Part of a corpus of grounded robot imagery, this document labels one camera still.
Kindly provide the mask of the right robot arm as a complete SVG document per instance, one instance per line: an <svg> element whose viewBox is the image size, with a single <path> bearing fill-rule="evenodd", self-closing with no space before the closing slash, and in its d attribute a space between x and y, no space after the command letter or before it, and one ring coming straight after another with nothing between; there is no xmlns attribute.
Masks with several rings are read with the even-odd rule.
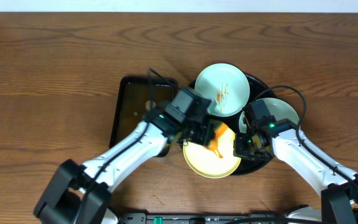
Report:
<svg viewBox="0 0 358 224"><path fill-rule="evenodd" d="M358 173L314 145L289 119L242 118L234 154L263 164L273 157L294 169L319 195L321 209L301 207L286 214L287 223L358 223Z"/></svg>

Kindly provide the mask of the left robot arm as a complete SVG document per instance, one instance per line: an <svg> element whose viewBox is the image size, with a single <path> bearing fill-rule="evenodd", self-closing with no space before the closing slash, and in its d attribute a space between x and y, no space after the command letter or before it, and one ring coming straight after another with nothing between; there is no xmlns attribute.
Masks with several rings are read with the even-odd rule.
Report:
<svg viewBox="0 0 358 224"><path fill-rule="evenodd" d="M42 223L117 223L108 210L112 192L141 164L159 155L176 139L204 144L212 133L206 108L182 113L177 107L152 109L135 130L104 154L76 164L59 165L34 208Z"/></svg>

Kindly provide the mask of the orange green scrub sponge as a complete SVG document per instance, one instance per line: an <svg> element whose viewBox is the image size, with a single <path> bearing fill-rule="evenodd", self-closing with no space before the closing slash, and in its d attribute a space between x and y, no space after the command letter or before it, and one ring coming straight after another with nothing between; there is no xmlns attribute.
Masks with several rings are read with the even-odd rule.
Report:
<svg viewBox="0 0 358 224"><path fill-rule="evenodd" d="M222 158L222 155L218 150L218 140L226 132L227 129L228 126L224 123L221 123L217 128L214 129L214 138L210 140L209 145L205 146L204 148L214 152L215 155Z"/></svg>

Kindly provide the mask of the yellow plate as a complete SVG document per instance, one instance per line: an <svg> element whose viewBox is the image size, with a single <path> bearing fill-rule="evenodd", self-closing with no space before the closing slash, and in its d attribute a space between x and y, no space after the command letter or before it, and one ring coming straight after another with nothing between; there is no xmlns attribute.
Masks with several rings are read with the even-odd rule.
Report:
<svg viewBox="0 0 358 224"><path fill-rule="evenodd" d="M188 165L199 175L211 179L231 175L241 163L241 158L234 156L235 132L229 127L218 140L218 150L222 158L214 152L192 142L183 146L183 154Z"/></svg>

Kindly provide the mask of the black rectangular water tray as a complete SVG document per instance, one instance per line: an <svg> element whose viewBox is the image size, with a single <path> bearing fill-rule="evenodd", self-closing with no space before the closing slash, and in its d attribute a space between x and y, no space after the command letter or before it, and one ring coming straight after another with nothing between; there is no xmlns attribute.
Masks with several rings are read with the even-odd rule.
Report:
<svg viewBox="0 0 358 224"><path fill-rule="evenodd" d="M126 138L150 108L163 108L176 95L176 89L159 78L124 77L120 82L109 147Z"/></svg>

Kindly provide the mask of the light blue plate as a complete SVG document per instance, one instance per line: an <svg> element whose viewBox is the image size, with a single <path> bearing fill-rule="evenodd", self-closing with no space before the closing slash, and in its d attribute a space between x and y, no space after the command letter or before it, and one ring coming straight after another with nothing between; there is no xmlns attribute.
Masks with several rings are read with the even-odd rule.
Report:
<svg viewBox="0 0 358 224"><path fill-rule="evenodd" d="M196 79L195 90L204 98L216 102L211 115L219 117L240 112L250 97L250 85L245 74L227 63L206 67Z"/></svg>
<svg viewBox="0 0 358 224"><path fill-rule="evenodd" d="M277 121L287 118L295 124L298 123L298 114L296 113L295 109L287 102L277 98L261 98L261 100L264 101L268 110L270 111L270 114L273 115ZM247 128L248 126L245 119L245 113L242 112L239 117L239 132L246 133Z"/></svg>

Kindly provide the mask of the black round serving tray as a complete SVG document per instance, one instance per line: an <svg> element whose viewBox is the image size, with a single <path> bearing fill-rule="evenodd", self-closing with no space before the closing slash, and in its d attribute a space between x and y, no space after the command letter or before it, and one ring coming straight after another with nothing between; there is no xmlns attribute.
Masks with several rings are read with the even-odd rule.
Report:
<svg viewBox="0 0 358 224"><path fill-rule="evenodd" d="M271 152L251 150L251 131L242 110L232 116L210 116L210 119L227 126L226 132L218 138L222 158L193 143L181 147L186 162L197 174L212 179L246 175L263 168L273 159Z"/></svg>

